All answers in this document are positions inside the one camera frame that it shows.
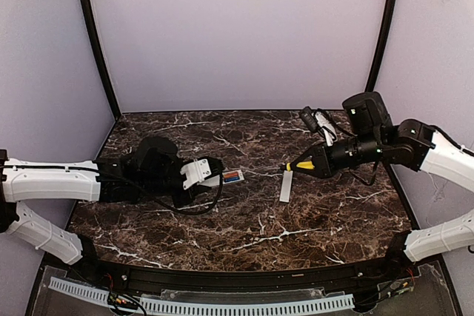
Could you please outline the yellow handled screwdriver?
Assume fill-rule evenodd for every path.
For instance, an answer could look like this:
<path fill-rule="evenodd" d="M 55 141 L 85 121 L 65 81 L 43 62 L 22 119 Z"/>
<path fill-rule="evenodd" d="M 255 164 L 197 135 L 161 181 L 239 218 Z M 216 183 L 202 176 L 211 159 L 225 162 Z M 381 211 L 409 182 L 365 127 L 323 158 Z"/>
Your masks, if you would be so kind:
<path fill-rule="evenodd" d="M 294 171 L 294 169 L 314 170 L 315 166 L 312 161 L 300 161 L 297 163 L 286 163 L 278 167 L 281 171 Z"/>

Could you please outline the white battery compartment cover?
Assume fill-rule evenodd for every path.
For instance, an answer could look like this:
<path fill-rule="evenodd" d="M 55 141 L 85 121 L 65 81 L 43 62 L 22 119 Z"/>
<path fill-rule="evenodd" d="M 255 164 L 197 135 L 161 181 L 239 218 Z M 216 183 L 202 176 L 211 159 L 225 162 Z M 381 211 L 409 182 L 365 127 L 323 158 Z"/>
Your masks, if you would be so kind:
<path fill-rule="evenodd" d="M 290 195 L 293 182 L 293 171 L 284 171 L 281 181 L 281 191 L 279 201 L 282 203 L 290 202 Z"/>

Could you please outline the orange AA battery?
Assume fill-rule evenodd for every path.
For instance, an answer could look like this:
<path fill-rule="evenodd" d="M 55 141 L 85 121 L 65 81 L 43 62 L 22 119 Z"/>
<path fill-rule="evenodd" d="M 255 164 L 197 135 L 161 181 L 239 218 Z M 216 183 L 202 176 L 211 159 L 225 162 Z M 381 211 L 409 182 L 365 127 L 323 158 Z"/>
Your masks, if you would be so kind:
<path fill-rule="evenodd" d="M 235 176 L 239 176 L 239 173 L 238 172 L 226 172 L 224 173 L 224 177 L 235 177 Z"/>

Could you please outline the blue AA battery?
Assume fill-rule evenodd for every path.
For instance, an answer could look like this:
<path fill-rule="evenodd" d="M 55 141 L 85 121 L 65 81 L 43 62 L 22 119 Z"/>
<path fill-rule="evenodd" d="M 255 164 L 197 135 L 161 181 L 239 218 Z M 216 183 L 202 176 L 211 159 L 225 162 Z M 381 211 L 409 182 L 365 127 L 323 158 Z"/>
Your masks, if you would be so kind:
<path fill-rule="evenodd" d="M 226 177 L 224 178 L 224 181 L 227 183 L 227 182 L 231 182 L 231 181 L 240 181 L 240 177 L 238 176 L 235 176 L 235 177 Z"/>

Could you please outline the white remote control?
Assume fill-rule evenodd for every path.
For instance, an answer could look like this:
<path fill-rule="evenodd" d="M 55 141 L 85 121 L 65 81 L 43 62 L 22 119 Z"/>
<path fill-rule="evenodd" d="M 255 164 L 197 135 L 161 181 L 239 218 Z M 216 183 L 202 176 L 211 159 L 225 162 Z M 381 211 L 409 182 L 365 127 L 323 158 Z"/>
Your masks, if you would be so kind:
<path fill-rule="evenodd" d="M 239 182 L 244 181 L 244 175 L 240 169 L 224 172 L 222 176 L 223 176 L 223 185 L 239 183 Z M 215 187 L 215 186 L 219 186 L 219 184 L 220 184 L 220 177 L 218 176 L 208 178 L 200 183 L 200 185 L 207 186 L 207 187 Z"/>

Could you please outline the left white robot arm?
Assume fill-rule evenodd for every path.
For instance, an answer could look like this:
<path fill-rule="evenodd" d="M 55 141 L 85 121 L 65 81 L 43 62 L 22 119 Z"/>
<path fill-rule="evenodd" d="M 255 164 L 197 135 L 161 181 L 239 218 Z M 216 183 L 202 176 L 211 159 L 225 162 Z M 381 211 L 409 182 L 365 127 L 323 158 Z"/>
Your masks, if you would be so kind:
<path fill-rule="evenodd" d="M 134 153 L 122 158 L 68 164 L 21 161 L 2 150 L 1 232 L 74 265 L 95 256 L 93 242 L 42 218 L 26 200 L 135 204 L 154 193 L 171 196 L 181 206 L 192 199 L 193 187 L 212 174 L 208 159 L 185 162 L 177 146 L 161 137 L 145 138 Z"/>

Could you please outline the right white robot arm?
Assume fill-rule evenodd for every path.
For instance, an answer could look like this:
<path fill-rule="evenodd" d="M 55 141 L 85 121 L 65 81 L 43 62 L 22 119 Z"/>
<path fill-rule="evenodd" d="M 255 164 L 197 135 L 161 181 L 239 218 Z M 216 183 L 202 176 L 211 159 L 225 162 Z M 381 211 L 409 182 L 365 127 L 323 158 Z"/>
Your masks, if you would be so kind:
<path fill-rule="evenodd" d="M 282 171 L 330 178 L 340 170 L 362 164 L 398 164 L 473 190 L 473 152 L 454 142 L 439 127 L 415 119 L 393 124 L 377 92 L 353 95 L 342 107 L 352 129 L 347 138 L 309 147 L 282 166 Z M 390 242 L 386 258 L 408 266 L 472 244 L 473 212 L 467 212 L 427 229 L 398 233 Z"/>

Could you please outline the black front table rail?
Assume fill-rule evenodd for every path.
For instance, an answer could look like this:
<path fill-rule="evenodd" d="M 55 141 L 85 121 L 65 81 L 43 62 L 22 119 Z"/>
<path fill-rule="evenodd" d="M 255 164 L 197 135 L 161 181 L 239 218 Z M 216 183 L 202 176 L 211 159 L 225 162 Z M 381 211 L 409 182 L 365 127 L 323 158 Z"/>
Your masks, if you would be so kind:
<path fill-rule="evenodd" d="M 81 270 L 92 278 L 108 278 L 116 290 L 157 293 L 163 289 L 211 292 L 268 292 L 321 287 L 326 291 L 370 289 L 392 280 L 382 272 L 381 258 L 340 266 L 279 272 L 193 272 L 94 260 Z"/>

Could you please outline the right black frame post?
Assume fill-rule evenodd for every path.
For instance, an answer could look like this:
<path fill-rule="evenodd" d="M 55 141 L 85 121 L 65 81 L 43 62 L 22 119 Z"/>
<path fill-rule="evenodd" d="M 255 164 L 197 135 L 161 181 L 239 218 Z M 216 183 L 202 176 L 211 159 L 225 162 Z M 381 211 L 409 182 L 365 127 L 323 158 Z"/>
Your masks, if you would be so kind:
<path fill-rule="evenodd" d="M 390 28 L 393 20 L 396 0 L 385 0 L 384 11 L 381 18 L 381 26 L 378 33 L 378 39 L 375 46 L 372 64 L 370 67 L 367 82 L 364 88 L 365 92 L 373 92 L 378 80 L 378 74 L 381 69 L 381 64 L 384 58 Z"/>

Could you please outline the black frame post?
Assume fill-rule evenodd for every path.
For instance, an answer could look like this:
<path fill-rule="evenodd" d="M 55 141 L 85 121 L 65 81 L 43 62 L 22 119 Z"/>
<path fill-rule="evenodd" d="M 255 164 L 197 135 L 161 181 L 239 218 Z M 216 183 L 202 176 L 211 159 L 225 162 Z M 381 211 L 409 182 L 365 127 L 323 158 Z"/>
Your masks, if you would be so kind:
<path fill-rule="evenodd" d="M 364 88 L 365 92 L 373 92 L 378 80 L 378 74 L 381 69 L 381 64 L 384 58 L 390 28 L 393 20 L 396 0 L 385 0 L 384 11 L 381 18 L 381 26 L 378 33 L 378 39 L 375 46 L 372 64 L 370 67 L 367 82 Z"/>
<path fill-rule="evenodd" d="M 102 51 L 101 41 L 99 39 L 99 32 L 97 30 L 95 18 L 93 15 L 92 2 L 91 0 L 79 1 L 81 4 L 81 10 L 90 42 L 90 47 L 93 52 L 93 57 L 96 63 L 96 68 L 99 73 L 99 78 L 101 80 L 101 85 L 104 89 L 104 93 L 106 95 L 107 102 L 109 104 L 109 108 L 114 117 L 114 120 L 117 121 L 121 117 L 121 110 L 119 108 L 119 103 L 113 89 L 110 74 L 108 72 L 106 61 Z"/>

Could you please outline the left black frame post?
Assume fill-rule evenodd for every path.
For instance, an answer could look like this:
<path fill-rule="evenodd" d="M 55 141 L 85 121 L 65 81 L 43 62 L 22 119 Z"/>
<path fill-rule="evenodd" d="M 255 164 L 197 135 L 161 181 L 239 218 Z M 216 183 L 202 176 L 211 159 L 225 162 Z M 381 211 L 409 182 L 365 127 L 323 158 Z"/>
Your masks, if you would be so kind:
<path fill-rule="evenodd" d="M 90 42 L 90 47 L 93 52 L 93 57 L 96 63 L 96 68 L 99 73 L 99 78 L 101 80 L 101 85 L 104 89 L 104 93 L 106 95 L 107 102 L 109 104 L 109 108 L 114 117 L 114 120 L 117 121 L 121 117 L 121 110 L 119 108 L 119 103 L 113 89 L 110 74 L 108 72 L 106 61 L 102 51 L 101 41 L 99 39 L 99 32 L 97 30 L 95 18 L 93 15 L 92 2 L 91 0 L 79 1 L 81 4 L 81 10 Z"/>

